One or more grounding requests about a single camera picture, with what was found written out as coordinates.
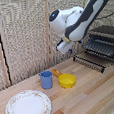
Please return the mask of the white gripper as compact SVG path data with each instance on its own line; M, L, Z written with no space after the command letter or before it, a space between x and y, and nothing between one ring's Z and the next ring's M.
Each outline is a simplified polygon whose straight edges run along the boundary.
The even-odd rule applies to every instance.
M56 49L57 49L58 51L60 51L62 54L66 54L67 51L69 52L69 54L73 54L73 51L71 50L71 47L72 47L73 44L74 44L73 41L66 42L64 39L62 39L62 40L58 43Z

